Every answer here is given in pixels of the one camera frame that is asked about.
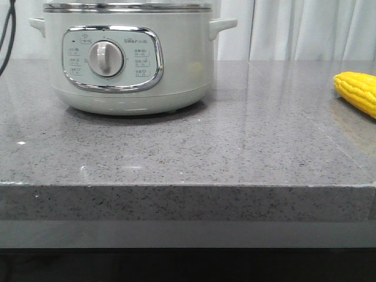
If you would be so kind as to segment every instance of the pot lid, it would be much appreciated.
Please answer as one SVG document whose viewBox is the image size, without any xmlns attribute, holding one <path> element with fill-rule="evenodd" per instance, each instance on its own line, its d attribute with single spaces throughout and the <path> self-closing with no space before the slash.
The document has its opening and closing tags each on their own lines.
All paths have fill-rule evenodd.
<svg viewBox="0 0 376 282">
<path fill-rule="evenodd" d="M 161 3 L 47 3 L 46 13 L 180 13 L 211 12 L 211 4 L 161 4 Z"/>
</svg>

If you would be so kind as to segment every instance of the gray countertop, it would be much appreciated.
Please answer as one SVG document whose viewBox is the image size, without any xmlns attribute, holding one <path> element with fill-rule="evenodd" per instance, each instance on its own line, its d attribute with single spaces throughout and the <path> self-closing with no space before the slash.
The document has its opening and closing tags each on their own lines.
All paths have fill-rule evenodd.
<svg viewBox="0 0 376 282">
<path fill-rule="evenodd" d="M 199 103 L 111 117 L 61 102 L 47 61 L 13 60 L 0 220 L 373 223 L 376 121 L 335 93 L 347 70 L 376 63 L 218 62 Z M 2 234 L 0 247 L 18 246 Z"/>
</svg>

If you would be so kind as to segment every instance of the black cable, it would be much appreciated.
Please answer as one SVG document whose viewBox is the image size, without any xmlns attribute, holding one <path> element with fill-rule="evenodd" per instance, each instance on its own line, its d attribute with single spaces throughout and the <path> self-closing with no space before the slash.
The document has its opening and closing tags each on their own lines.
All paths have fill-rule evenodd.
<svg viewBox="0 0 376 282">
<path fill-rule="evenodd" d="M 9 0 L 9 5 L 10 6 L 9 6 L 9 10 L 8 10 L 8 13 L 7 13 L 6 18 L 5 18 L 5 23 L 4 23 L 4 27 L 3 27 L 2 35 L 1 35 L 1 39 L 0 39 L 0 50 L 1 50 L 2 49 L 2 45 L 4 44 L 6 32 L 8 31 L 9 19 L 10 19 L 10 17 L 12 17 L 11 38 L 9 40 L 8 49 L 6 50 L 5 59 L 4 59 L 4 61 L 2 63 L 2 66 L 0 68 L 0 76 L 4 72 L 6 66 L 7 66 L 7 64 L 9 62 L 9 59 L 11 58 L 11 53 L 12 53 L 13 44 L 14 44 L 14 37 L 16 35 L 16 9 L 15 9 L 15 2 L 16 2 L 16 0 Z"/>
</svg>

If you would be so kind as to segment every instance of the cooker base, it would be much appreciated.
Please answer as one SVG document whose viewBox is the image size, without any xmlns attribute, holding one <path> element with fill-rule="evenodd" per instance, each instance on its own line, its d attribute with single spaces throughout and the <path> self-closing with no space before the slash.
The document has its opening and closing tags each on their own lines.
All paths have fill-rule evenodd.
<svg viewBox="0 0 376 282">
<path fill-rule="evenodd" d="M 171 112 L 198 102 L 211 85 L 188 92 L 145 98 L 98 98 L 70 94 L 55 89 L 55 92 L 71 107 L 89 113 L 113 116 L 151 115 L 154 113 Z"/>
</svg>

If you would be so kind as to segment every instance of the yellow corn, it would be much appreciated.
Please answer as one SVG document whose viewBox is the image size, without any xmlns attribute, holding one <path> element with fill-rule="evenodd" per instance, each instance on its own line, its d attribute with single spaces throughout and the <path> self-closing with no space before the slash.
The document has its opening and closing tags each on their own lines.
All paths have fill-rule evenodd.
<svg viewBox="0 0 376 282">
<path fill-rule="evenodd" d="M 334 87 L 347 102 L 376 119 L 376 76 L 343 72 L 334 77 Z"/>
</svg>

